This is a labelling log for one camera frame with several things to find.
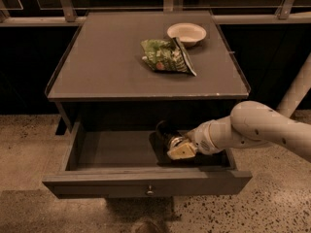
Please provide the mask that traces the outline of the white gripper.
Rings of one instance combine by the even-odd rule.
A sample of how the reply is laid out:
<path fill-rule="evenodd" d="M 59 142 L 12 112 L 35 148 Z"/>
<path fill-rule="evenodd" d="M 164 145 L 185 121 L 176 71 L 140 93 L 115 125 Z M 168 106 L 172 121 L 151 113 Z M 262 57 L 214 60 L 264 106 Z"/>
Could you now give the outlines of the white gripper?
<path fill-rule="evenodd" d="M 173 140 L 168 148 L 167 155 L 172 160 L 189 159 L 196 156 L 196 152 L 212 155 L 221 151 L 212 141 L 210 129 L 214 120 L 201 123 L 189 131 L 186 140 Z"/>

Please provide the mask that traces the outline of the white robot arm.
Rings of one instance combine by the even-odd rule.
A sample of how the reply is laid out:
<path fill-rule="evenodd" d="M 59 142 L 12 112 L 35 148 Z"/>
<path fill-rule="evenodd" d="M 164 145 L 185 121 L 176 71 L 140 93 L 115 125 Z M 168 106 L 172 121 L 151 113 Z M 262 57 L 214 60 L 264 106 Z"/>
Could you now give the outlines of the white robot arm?
<path fill-rule="evenodd" d="M 198 153 L 211 155 L 226 148 L 252 149 L 274 143 L 311 162 L 311 125 L 291 119 L 310 88 L 311 54 L 275 110 L 260 102 L 240 102 L 229 116 L 203 122 L 170 141 L 168 156 L 188 159 Z"/>

